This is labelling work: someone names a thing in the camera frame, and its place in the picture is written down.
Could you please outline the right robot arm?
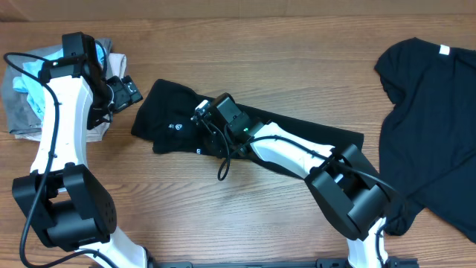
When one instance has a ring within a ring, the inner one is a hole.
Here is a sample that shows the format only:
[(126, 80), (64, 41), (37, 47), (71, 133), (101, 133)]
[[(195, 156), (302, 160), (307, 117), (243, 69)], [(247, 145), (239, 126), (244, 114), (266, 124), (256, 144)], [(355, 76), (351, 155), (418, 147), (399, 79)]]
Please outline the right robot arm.
[(222, 139), (223, 168), (234, 155), (253, 156), (303, 179), (327, 221), (347, 239), (347, 266), (388, 267), (382, 229), (396, 190), (355, 145), (308, 141), (273, 121), (251, 118), (228, 95), (202, 101), (191, 120)]

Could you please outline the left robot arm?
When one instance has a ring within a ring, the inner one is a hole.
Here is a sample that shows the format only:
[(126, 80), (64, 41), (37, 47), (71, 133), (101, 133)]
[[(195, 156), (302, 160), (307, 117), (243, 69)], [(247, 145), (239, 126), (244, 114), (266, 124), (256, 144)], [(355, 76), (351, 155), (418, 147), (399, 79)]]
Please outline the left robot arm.
[(45, 117), (36, 158), (27, 176), (13, 180), (14, 200), (26, 216), (19, 257), (26, 256), (28, 232), (44, 246), (67, 255), (52, 267), (86, 255), (102, 267), (152, 267), (148, 251), (117, 226), (109, 192), (88, 168), (86, 133), (110, 112), (115, 93), (95, 53), (72, 52), (46, 60), (34, 80), (45, 90)]

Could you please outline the black t-shirt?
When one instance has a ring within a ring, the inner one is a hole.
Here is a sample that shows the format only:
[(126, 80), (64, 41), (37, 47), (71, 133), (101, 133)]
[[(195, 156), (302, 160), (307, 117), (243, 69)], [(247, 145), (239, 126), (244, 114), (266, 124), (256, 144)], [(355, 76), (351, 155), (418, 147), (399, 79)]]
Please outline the black t-shirt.
[[(212, 101), (213, 98), (199, 95), (179, 83), (158, 79), (138, 110), (131, 134), (151, 141), (152, 150), (157, 154), (186, 152), (223, 158), (226, 152), (220, 151), (222, 139), (214, 138), (207, 130), (191, 121), (194, 109), (203, 100)], [(359, 149), (364, 143), (362, 133), (303, 121), (242, 104), (237, 106), (252, 118), (272, 121), (286, 132), (308, 141), (335, 147), (345, 147), (352, 143)]]

